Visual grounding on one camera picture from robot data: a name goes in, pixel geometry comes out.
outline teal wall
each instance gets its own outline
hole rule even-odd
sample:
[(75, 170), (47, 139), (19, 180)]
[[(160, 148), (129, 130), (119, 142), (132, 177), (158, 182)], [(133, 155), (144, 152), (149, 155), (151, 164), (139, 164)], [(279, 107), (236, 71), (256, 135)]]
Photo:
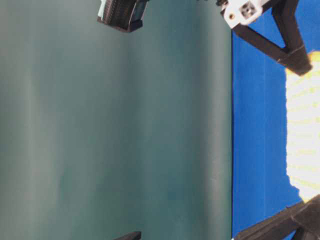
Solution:
[(231, 238), (231, 34), (214, 1), (0, 1), (0, 239)]

